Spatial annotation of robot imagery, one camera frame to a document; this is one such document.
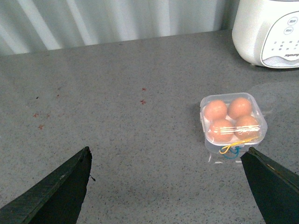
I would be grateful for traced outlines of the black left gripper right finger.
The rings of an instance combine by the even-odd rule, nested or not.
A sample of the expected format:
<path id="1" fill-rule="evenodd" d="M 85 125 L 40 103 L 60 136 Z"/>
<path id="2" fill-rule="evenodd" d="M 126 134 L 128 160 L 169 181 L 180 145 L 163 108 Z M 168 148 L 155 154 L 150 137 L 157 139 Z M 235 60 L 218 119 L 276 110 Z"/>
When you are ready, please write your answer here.
<path id="1" fill-rule="evenodd" d="M 241 156 L 252 195 L 267 224 L 299 222 L 299 175 L 250 147 Z"/>

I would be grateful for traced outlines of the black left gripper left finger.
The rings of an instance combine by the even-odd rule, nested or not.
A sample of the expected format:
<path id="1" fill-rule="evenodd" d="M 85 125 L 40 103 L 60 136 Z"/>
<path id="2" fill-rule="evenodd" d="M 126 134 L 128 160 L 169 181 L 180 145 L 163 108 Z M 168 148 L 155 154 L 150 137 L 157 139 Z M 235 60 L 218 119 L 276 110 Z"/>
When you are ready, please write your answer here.
<path id="1" fill-rule="evenodd" d="M 75 224 L 86 196 L 92 153 L 84 147 L 0 209 L 2 224 Z"/>

